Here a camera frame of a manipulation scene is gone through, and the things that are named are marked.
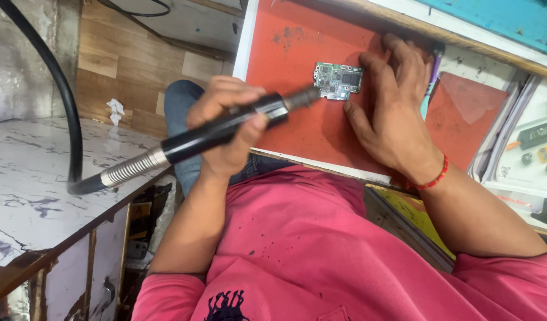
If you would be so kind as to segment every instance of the black chip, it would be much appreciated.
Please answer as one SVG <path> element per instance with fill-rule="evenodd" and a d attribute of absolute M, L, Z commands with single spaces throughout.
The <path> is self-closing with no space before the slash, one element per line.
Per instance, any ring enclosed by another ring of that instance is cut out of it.
<path fill-rule="evenodd" d="M 342 83 L 343 84 L 351 84 L 350 78 L 351 78 L 351 74 L 344 74 Z"/>
<path fill-rule="evenodd" d="M 350 77 L 350 82 L 349 84 L 352 84 L 353 86 L 358 86 L 358 82 L 361 81 L 361 75 L 359 74 L 353 74 L 351 75 Z"/>

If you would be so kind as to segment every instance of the white marble countertop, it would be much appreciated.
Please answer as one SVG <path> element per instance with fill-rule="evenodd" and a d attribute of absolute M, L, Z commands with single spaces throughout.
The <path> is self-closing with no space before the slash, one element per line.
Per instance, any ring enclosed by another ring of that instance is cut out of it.
<path fill-rule="evenodd" d="M 159 138 L 81 119 L 83 177 L 154 147 Z M 27 250 L 45 250 L 80 230 L 163 172 L 83 196 L 67 192 L 69 135 L 65 118 L 0 124 L 0 266 Z"/>

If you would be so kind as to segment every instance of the gray wall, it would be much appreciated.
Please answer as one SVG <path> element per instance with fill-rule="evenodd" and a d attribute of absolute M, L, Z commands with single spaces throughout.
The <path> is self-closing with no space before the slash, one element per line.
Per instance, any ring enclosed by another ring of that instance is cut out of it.
<path fill-rule="evenodd" d="M 13 2 L 46 41 L 74 89 L 81 0 Z M 46 65 L 0 10 L 0 121 L 62 115 L 64 106 Z"/>

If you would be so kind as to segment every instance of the hand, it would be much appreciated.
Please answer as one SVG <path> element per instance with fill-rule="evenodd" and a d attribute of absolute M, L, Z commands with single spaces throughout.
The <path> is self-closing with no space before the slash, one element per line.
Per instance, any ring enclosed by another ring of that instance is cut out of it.
<path fill-rule="evenodd" d="M 263 88 L 249 86 L 238 78 L 212 77 L 208 90 L 186 116 L 186 127 L 198 128 L 228 108 L 252 103 L 264 94 Z M 256 114 L 241 125 L 230 143 L 203 152 L 200 172 L 225 181 L 240 172 L 246 165 L 250 147 L 262 136 L 267 123 L 267 116 Z"/>
<path fill-rule="evenodd" d="M 420 104 L 430 83 L 431 59 L 422 59 L 412 41 L 386 34 L 390 65 L 376 55 L 362 53 L 376 89 L 372 122 L 353 102 L 344 105 L 358 140 L 372 157 L 404 174 L 416 185 L 434 180 L 442 171 L 443 154 L 434 146 L 420 115 Z"/>

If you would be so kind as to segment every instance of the wrist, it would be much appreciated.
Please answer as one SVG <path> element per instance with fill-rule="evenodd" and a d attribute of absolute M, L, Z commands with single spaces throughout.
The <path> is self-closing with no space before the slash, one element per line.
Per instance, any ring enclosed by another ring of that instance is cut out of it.
<path fill-rule="evenodd" d="M 228 183 L 230 182 L 230 176 L 231 175 L 213 171 L 212 167 L 209 166 L 208 163 L 206 163 L 205 161 L 203 161 L 202 165 L 200 166 L 199 179 L 207 180 L 209 182 L 217 184 L 218 186 L 228 187 Z"/>
<path fill-rule="evenodd" d="M 434 181 L 444 168 L 444 154 L 434 146 L 421 161 L 415 161 L 405 171 L 401 171 L 414 185 L 425 185 Z"/>

